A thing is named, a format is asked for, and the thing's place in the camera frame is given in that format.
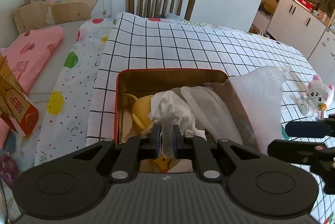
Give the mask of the black white checkered tablecloth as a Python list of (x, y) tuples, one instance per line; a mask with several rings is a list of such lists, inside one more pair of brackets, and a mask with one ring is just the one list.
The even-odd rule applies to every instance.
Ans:
[(107, 25), (107, 33), (99, 52), (88, 145), (113, 136), (116, 78), (126, 69), (214, 69), (240, 76), (263, 66), (288, 66), (281, 123), (306, 120), (298, 109), (298, 98), (315, 71), (292, 46), (237, 29), (145, 19), (130, 13), (92, 22), (96, 27)]

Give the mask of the cotton swab pack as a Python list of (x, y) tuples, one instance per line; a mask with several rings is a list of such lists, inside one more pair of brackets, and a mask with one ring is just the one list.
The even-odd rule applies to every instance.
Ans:
[(305, 98), (304, 100), (298, 101), (298, 108), (303, 116), (314, 117), (315, 116), (315, 107), (310, 99)]

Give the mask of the white polka dot cloth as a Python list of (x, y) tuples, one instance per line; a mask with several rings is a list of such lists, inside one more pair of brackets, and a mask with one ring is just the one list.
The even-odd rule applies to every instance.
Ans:
[(92, 20), (80, 26), (76, 43), (68, 56), (63, 59), (61, 71), (55, 75), (55, 83), (46, 106), (37, 142), (36, 165), (88, 145), (86, 143), (88, 118), (98, 74), (99, 52), (104, 49), (102, 37), (106, 33), (107, 25), (96, 27)]

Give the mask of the large white plastic bag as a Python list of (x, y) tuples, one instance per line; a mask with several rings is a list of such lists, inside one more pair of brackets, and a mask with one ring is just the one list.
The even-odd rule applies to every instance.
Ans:
[(264, 154), (267, 154), (267, 147), (273, 140), (282, 137), (282, 85), (287, 80), (288, 69), (263, 66), (243, 76), (229, 78)]

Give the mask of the cardboard box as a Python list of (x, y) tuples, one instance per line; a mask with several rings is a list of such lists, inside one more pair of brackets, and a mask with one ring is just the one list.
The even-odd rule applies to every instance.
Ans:
[(25, 4), (13, 11), (13, 17), (19, 34), (31, 29), (71, 23), (91, 18), (92, 9), (84, 1), (49, 4), (36, 1)]

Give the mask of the yellow plush toy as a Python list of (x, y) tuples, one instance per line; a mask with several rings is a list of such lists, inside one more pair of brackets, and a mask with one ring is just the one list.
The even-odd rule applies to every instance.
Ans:
[[(151, 113), (151, 99), (153, 95), (137, 98), (135, 95), (127, 93), (125, 96), (134, 101), (131, 108), (132, 124), (136, 133), (143, 135), (143, 132), (145, 132), (152, 123), (152, 120), (149, 118), (149, 114)], [(165, 158), (163, 156), (159, 156), (158, 159), (153, 160), (163, 173), (168, 172), (170, 161), (170, 158)]]

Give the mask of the orange liquid bottle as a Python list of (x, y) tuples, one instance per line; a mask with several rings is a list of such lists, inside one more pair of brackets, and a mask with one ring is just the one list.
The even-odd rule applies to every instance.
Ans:
[(39, 119), (39, 111), (32, 104), (21, 85), (1, 56), (1, 119), (19, 134), (30, 135)]

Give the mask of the white blue drawstring pouch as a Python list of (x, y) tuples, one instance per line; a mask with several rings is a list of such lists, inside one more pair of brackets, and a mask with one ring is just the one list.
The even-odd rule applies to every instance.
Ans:
[[(243, 143), (230, 111), (212, 88), (184, 86), (173, 92), (191, 108), (197, 129), (209, 132), (215, 141), (228, 139), (238, 144)], [(176, 120), (173, 115), (158, 120), (162, 122), (161, 154), (167, 158), (174, 156), (172, 127), (176, 125)]]

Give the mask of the light blue cloth on chair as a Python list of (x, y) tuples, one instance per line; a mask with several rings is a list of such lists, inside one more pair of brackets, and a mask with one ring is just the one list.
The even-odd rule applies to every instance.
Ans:
[(169, 19), (169, 20), (181, 20), (181, 21), (184, 20), (183, 17), (180, 17), (180, 16), (178, 16), (176, 14), (173, 14), (173, 13), (170, 13), (170, 12), (166, 14), (165, 18)]

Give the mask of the red tin box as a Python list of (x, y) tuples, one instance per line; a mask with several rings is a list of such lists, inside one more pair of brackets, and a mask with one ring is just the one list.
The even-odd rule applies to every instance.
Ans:
[(175, 159), (169, 146), (172, 125), (183, 135), (209, 141), (222, 138), (259, 150), (250, 119), (232, 79), (219, 70), (133, 69), (116, 81), (115, 140), (143, 136), (155, 123), (163, 126), (163, 148), (156, 160), (144, 160), (142, 172), (191, 172), (192, 163)]

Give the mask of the pink folded cloth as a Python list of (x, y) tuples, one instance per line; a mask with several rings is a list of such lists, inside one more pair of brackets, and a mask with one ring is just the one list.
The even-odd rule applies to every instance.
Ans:
[[(28, 96), (28, 91), (43, 69), (58, 43), (64, 30), (55, 25), (50, 28), (29, 30), (21, 35), (6, 49), (1, 49), (11, 72)], [(1, 148), (7, 134), (12, 129), (1, 119)]]

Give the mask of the white cabinet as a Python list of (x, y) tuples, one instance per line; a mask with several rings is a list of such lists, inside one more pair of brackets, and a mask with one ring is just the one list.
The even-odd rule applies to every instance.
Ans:
[(334, 22), (334, 0), (261, 0), (251, 30), (310, 58)]

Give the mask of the white pink plush toy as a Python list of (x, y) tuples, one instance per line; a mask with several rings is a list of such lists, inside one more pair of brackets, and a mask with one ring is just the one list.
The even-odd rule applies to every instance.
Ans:
[(306, 96), (312, 114), (318, 118), (324, 118), (324, 114), (334, 98), (334, 86), (325, 84), (321, 77), (314, 75), (308, 83)]

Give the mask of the white mesh cloth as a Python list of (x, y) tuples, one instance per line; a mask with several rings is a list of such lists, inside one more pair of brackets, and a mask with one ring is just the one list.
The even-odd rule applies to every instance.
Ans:
[(205, 131), (195, 126), (195, 116), (191, 108), (175, 92), (164, 91), (154, 94), (149, 118), (152, 121), (162, 120), (171, 115), (176, 116), (175, 124), (179, 126), (183, 135), (195, 135), (206, 139)]

